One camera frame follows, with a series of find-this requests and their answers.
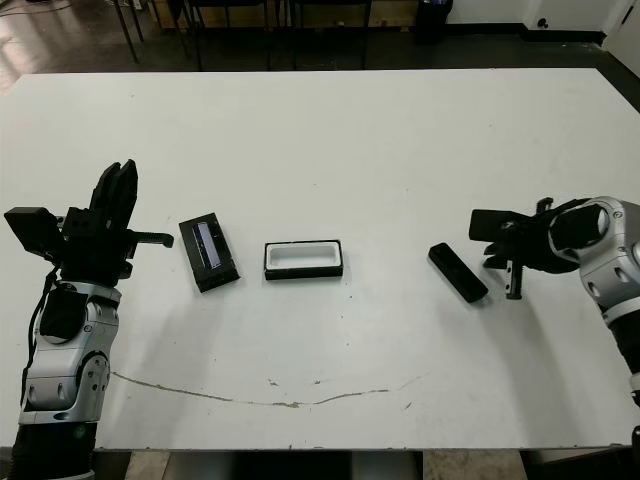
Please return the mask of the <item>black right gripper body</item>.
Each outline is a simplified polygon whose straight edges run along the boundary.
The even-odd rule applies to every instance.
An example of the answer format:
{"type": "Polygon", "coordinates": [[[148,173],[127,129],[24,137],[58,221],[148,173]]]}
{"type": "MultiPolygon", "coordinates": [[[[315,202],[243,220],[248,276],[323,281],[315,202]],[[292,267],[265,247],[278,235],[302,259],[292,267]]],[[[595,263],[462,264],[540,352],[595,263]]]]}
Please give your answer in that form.
{"type": "Polygon", "coordinates": [[[502,215],[499,233],[499,239],[495,242],[507,244],[505,268],[500,269],[506,273],[505,296],[508,300],[520,300],[525,262],[541,253],[541,234],[539,228],[534,226],[532,217],[512,211],[505,211],[502,215]]]}

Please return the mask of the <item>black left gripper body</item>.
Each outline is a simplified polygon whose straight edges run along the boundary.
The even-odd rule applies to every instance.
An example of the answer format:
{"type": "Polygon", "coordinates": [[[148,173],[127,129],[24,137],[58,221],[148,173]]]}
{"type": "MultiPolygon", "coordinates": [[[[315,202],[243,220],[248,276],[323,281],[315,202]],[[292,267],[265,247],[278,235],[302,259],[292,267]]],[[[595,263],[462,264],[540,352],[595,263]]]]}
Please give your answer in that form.
{"type": "Polygon", "coordinates": [[[104,208],[70,207],[61,228],[61,278],[115,287],[130,278],[139,243],[173,247],[174,237],[168,233],[130,229],[130,217],[130,211],[111,215],[104,208]]]}

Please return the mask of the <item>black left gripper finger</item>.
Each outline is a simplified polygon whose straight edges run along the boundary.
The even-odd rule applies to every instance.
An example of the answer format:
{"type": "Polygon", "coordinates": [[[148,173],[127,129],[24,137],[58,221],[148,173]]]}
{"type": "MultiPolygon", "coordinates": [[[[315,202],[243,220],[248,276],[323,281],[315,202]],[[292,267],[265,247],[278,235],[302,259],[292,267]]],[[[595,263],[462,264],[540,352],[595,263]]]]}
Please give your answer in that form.
{"type": "Polygon", "coordinates": [[[119,170],[115,186],[115,228],[126,230],[137,201],[138,172],[129,159],[119,170]]]}
{"type": "Polygon", "coordinates": [[[117,192],[120,170],[121,164],[115,162],[102,173],[90,201],[90,211],[96,215],[98,223],[107,229],[123,227],[117,192]]]}

